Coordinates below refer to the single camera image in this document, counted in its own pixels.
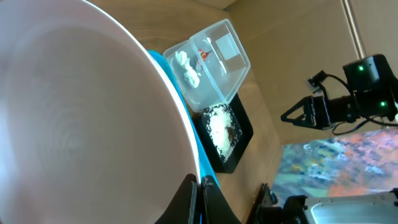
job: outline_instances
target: white powder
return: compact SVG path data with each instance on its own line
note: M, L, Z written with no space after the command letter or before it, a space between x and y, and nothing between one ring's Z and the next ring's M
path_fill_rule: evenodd
M224 162L226 162L238 140L238 135L234 135L232 138L231 133L228 132L228 129L234 128L231 110L226 105L218 104L212 106L210 112L204 113L204 115L210 117L206 129L218 154L223 156Z

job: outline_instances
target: blue towel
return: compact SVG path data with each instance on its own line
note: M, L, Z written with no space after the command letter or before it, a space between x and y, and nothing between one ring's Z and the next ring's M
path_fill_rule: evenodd
M158 52L155 52L153 50L149 50L148 52L152 55L152 57L156 60L156 62L163 68L164 72L166 73L166 75L168 76L170 81L172 82L175 90L177 91L178 95L180 96L182 104L185 107L185 111L188 114L189 120L191 121L191 126L192 126L192 129L193 129L193 133L195 134L195 139L196 139L197 145L198 145L198 153L199 153L199 161L200 161L200 178L203 178L206 175L211 175L216 180L217 185L220 186L219 183L218 183L216 174L214 173L214 170L213 170L213 168L210 165L209 158L207 158L205 149L203 148L203 145L201 144L201 141L199 139L197 130L196 130L195 126L193 125L191 116L189 115L187 106L186 106L186 104L185 104L185 102L183 100L180 88L177 85L177 81L176 81L176 79L174 77L173 71L170 68L169 63Z

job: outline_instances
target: plate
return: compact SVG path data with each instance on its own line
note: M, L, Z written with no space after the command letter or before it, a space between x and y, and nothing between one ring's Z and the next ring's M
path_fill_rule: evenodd
M0 1L0 219L154 223L199 174L160 66L79 0Z

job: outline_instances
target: transparent container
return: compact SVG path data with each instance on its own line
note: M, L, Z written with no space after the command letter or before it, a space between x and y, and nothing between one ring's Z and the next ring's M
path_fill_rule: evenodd
M250 69L248 56L228 19L167 49L163 56L196 112L218 103L229 104Z

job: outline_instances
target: colorful painting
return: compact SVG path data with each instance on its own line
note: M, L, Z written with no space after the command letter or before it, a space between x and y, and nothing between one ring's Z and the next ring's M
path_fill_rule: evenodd
M394 187L398 129L383 129L284 146L272 190L283 205L291 195L364 195Z

